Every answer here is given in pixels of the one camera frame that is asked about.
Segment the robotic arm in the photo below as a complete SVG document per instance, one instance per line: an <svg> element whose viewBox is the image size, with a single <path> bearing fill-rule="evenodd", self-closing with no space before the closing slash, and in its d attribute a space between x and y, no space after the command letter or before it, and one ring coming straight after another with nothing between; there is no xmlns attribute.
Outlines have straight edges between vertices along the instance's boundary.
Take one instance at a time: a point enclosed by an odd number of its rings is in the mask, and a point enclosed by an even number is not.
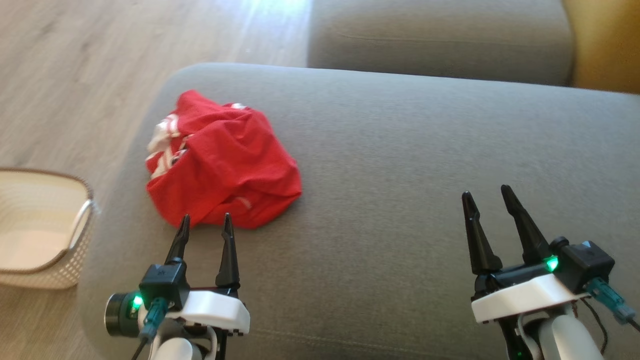
<svg viewBox="0 0 640 360"><path fill-rule="evenodd" d="M598 350L573 310L576 301L593 297L620 324L639 328L635 311L609 287L615 261L592 241L569 245L559 237L549 245L511 187L501 190L524 260L508 268L493 254L471 193L462 195L471 270L477 275L471 298L476 321L500 325L509 360L602 360L604 346Z"/></svg>
<svg viewBox="0 0 640 360"><path fill-rule="evenodd" d="M105 327L111 336L140 339L133 359L149 343L149 360L224 360L227 338L249 333L250 315L238 299L240 276L229 214L222 237L224 247L215 287L191 288L187 283L183 259L189 240L186 215L164 264L149 267L138 291L109 298Z"/></svg>

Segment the black wire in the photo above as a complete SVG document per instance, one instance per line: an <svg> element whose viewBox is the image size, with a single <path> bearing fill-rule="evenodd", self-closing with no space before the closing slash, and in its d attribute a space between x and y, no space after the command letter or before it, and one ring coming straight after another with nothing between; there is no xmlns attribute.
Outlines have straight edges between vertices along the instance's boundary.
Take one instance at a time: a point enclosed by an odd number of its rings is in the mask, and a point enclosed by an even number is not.
<svg viewBox="0 0 640 360"><path fill-rule="evenodd" d="M604 337L604 340L602 341L602 346L600 347L600 353L604 355L604 350L607 350L607 344L609 344L609 335L607 334L607 329L605 329L604 325L602 325L602 320L598 316L598 313L596 313L596 309L594 309L593 306L591 306L591 304L589 304L585 298L582 298L582 302L587 305L589 310L591 310L591 313L596 319L598 326L600 326L600 330L602 330L602 336Z"/></svg>
<svg viewBox="0 0 640 360"><path fill-rule="evenodd" d="M635 330L638 330L640 332L640 325L638 325L638 323L634 319L629 319L628 322L631 326L634 327Z"/></svg>
<svg viewBox="0 0 640 360"><path fill-rule="evenodd" d="M143 338L142 340L140 340L140 345L138 345L138 348L136 349L136 352L133 353L133 357L131 358L131 360L136 360L138 358L138 356L140 355L140 353L142 352L142 349L145 347L145 345L147 344L148 339L147 338Z"/></svg>

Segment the gray sofa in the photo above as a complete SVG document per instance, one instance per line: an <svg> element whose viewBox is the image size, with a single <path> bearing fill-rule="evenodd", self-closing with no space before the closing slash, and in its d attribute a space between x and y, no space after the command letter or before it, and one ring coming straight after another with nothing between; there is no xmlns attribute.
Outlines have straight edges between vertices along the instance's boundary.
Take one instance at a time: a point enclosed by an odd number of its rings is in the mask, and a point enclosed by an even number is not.
<svg viewBox="0 0 640 360"><path fill-rule="evenodd" d="M562 0L314 1L308 66L567 84Z"/></svg>
<svg viewBox="0 0 640 360"><path fill-rule="evenodd" d="M251 333L228 359L502 359L478 325L460 195L470 190L505 265L522 262L500 185L550 240L593 240L616 259L612 283L640 309L640 97L554 86L343 70L200 64L160 91L104 205L79 285L87 337L106 359L104 304L162 261L175 229L145 191L145 146L182 92L263 111L296 158L303 196L255 231L236 231ZM219 227L198 226L188 280L210 286ZM637 334L596 305L611 359L640 358ZM586 308L580 318L597 342Z"/></svg>

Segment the basket handle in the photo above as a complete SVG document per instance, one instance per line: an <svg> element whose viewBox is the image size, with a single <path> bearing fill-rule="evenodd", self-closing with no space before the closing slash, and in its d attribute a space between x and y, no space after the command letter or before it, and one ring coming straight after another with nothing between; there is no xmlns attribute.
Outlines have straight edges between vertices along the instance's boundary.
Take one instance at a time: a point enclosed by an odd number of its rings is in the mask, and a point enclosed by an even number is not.
<svg viewBox="0 0 640 360"><path fill-rule="evenodd" d="M78 211L73 224L71 225L73 231L71 232L71 239L69 239L69 250L73 249L76 246L78 239L80 239L80 234L77 234L76 236L76 233L78 231L78 227L80 226L80 221L84 217L84 213L86 213L87 210L91 208L92 203L93 201L91 199L87 199L87 201L84 202L82 207L80 207L80 210Z"/></svg>

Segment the sofa seam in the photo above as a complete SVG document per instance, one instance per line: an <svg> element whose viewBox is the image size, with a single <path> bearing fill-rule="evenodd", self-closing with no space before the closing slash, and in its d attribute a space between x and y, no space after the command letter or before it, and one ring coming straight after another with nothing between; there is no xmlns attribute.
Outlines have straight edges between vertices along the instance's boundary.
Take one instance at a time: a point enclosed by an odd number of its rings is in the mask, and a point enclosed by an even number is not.
<svg viewBox="0 0 640 360"><path fill-rule="evenodd" d="M409 42L409 43L416 43L416 44L426 44L430 42L436 42L436 43L450 43L450 44L502 45L502 46L518 46L518 47L548 47L549 45L563 44L560 42L552 42L552 43L543 44L543 45L531 45L531 44L518 44L518 43L508 43L508 42L487 42L487 41L469 41L469 40L364 37L364 36L356 36L356 35L347 35L347 34L341 33L340 31L335 31L335 34L344 38L363 41L363 42Z"/></svg>

